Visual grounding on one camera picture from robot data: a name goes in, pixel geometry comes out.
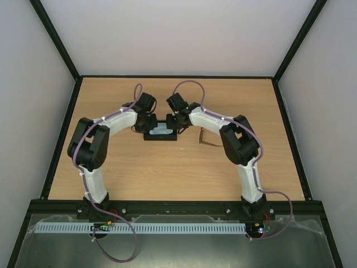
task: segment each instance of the black joint housing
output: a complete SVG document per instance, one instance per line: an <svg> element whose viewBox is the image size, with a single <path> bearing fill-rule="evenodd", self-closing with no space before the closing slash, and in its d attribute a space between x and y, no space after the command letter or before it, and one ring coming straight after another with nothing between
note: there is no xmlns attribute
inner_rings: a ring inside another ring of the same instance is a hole
<svg viewBox="0 0 357 268"><path fill-rule="evenodd" d="M173 112L178 112L189 106L189 104L185 102L181 95L178 93L170 96L166 101Z"/></svg>
<svg viewBox="0 0 357 268"><path fill-rule="evenodd" d="M234 121L245 126L247 129L253 129L250 126L246 117L239 115L233 118ZM248 162L258 156L259 145L253 136L241 127L238 127L234 123L223 126L219 133L221 135L223 148L228 159L236 164L247 166ZM236 133L241 133L242 136L237 138Z"/></svg>
<svg viewBox="0 0 357 268"><path fill-rule="evenodd" d="M89 127L93 125L93 120L81 118L78 121L71 142L69 143L67 154L73 159L74 152L80 139ZM107 158L108 142L110 129L106 126L97 125L87 135L87 138L93 138L92 142L84 140L79 148L76 164L82 165L88 171L93 171L102 166Z"/></svg>

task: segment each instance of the white wall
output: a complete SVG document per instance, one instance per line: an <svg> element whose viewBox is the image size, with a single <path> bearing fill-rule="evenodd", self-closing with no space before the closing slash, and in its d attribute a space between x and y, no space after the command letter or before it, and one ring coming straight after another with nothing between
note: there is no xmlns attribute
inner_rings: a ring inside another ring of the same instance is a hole
<svg viewBox="0 0 357 268"><path fill-rule="evenodd" d="M273 76L315 0L42 0L80 74Z"/></svg>
<svg viewBox="0 0 357 268"><path fill-rule="evenodd" d="M0 267L39 198L74 81L29 1L0 8Z"/></svg>
<svg viewBox="0 0 357 268"><path fill-rule="evenodd" d="M329 0L280 82L345 267L357 248L357 1Z"/></svg>

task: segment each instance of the purple cable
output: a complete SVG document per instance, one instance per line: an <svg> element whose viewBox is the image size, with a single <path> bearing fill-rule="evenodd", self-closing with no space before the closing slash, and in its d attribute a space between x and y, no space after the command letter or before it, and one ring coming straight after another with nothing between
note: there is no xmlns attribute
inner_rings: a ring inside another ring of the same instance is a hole
<svg viewBox="0 0 357 268"><path fill-rule="evenodd" d="M142 84L137 84L137 85L135 86L135 89L134 89L134 94L136 93L136 90L137 90L138 87L140 87L140 92L139 92L139 94L138 94L138 97L134 100L134 102L133 102L128 108L125 108L125 109L123 109L123 110L118 110L118 111L116 111L116 112L114 112L114 113L111 113L111 114L109 114L108 116L105 116L104 119L101 118L101 119L99 119L98 121L96 121L93 125L91 125L91 126L87 129L87 131L83 134L83 137L80 139L80 141L78 142L78 145L77 145L77 147L76 147L76 149L75 149L75 151L74 151L74 154L73 154L73 165L74 165L77 169L79 169L80 172L81 172L81 176L82 176L82 179L83 179L84 188L85 188L85 191L86 191L87 194L88 194L88 198L89 198L89 200L90 200L92 206L93 206L96 210L98 210L98 211L100 211L100 212L102 212L102 213L111 215L111 216L113 216L113 217L117 217L118 219L120 219L121 221L123 221L124 223L126 223L126 224L130 227L130 229L132 230L132 232L133 232L133 234L134 234L134 238L135 238L135 249L134 249L133 254L132 254L128 259L126 259L126 260L119 260L119 259L116 259L116 258L114 258L114 257L111 257L108 253L106 253L106 251L102 248L102 246L99 244L99 242L98 242L97 239L95 238L95 232L98 230L98 228L94 229L94 231L93 231L93 234L92 234L93 240L92 240L92 241L94 241L94 242L97 244L97 246L99 247L99 249L101 250L101 252L102 252L108 259L110 259L111 261L120 263L120 264L122 264L122 263L124 263L124 262L131 261L131 260L133 260L133 259L136 257L136 254L137 254L138 249L139 249L138 236L137 236L137 234L136 234L135 229L133 228L133 226L132 226L126 219L124 219L123 217L121 217L121 216L119 216L119 215L116 215L116 214L114 214L114 213L111 213L111 212L109 212L109 211L105 211L105 210L103 210L103 209L100 209L100 208L98 208L98 207L95 205L94 200L93 200L93 198L92 198L92 196L91 196L91 194L90 194L90 192L89 192L89 188L88 188L87 182L86 182L86 180L85 180L84 169L83 169L81 166L77 165L77 163L76 163L76 158L77 158L77 154L78 154L78 151L79 151L80 147L82 146L83 142L85 141L86 136L89 134L90 131L92 131L92 129L94 129L94 127L96 127L98 124L104 122L104 120L110 119L111 117L116 116L117 114L125 113L126 111L128 111L129 109L131 109L131 108L135 105L135 103L139 100L139 98L140 98L140 96L141 96L141 93L142 93L142 90L143 90L143 85L142 85Z"/></svg>
<svg viewBox="0 0 357 268"><path fill-rule="evenodd" d="M209 116L212 116L212 117L214 117L214 118L217 118L217 119L219 119L219 120L222 120L222 116L217 115L217 114L215 114L215 113L212 113L212 112L210 112L210 111L208 111L208 110L206 110L206 109L204 108L204 106L203 106L203 101L204 101L204 99L205 99L205 88L204 88L204 86L203 86L201 83L199 83L199 82L197 82L197 81L195 81L195 80L185 80L185 81L182 81L182 82L178 83L178 85L175 87L175 89L173 90L172 95L174 95L174 94L176 93L176 91L177 91L177 89L179 88L180 85L182 85L182 84L184 84L184 83L188 83L188 82L195 83L195 84L199 85L199 86L201 87L201 89L202 89L202 99L201 99L201 103L200 103L200 105L201 105L201 110L202 110L204 113L208 114ZM230 122L230 123L234 123L237 127L241 127L242 129L244 129L245 131L247 131L249 134L251 134L251 135L253 136L253 138L257 141L257 143L258 143L258 145L259 145L259 147L260 147L260 154L259 154L259 156L258 156L258 157L253 161L253 163L252 163L254 183L255 183L255 187L258 189L258 191L260 191L260 192L263 193L263 194L281 194L281 195L284 196L284 197L288 200L288 202L289 202L289 205L290 205L290 216L289 216L289 220L288 220L288 222L286 223L286 225L285 225L279 232L277 232L277 233L275 233L275 234L273 234L273 235L271 235L271 236L261 237L261 238L252 238L252 237L250 237L250 235L247 233L248 238L250 238L250 239L252 239L252 240L266 240L266 239L270 239L270 238L276 237L276 236L280 235L282 232L284 232L284 231L286 230L286 228L288 227L288 225L290 224L290 222L291 222L291 220L292 220L292 217L293 217L292 202L291 202L290 198L289 198L285 193L283 193L283 192L279 192L279 191L264 191L264 190L262 190L262 189L259 188L258 178L257 178L257 174L256 174L256 172L255 172L255 168L254 168L254 167L255 167L255 164L263 157L264 150L263 150L263 144L262 144L262 142L260 141L260 139L257 137L257 135L255 135L255 133L254 133L253 131L251 131L249 128L247 128L246 126L243 126L242 124L240 124L240 123L238 123L238 122L236 122L236 121L234 121L234 120L232 120L232 119L230 119L230 118L223 117L223 120L224 120L224 121L227 121L227 122Z"/></svg>

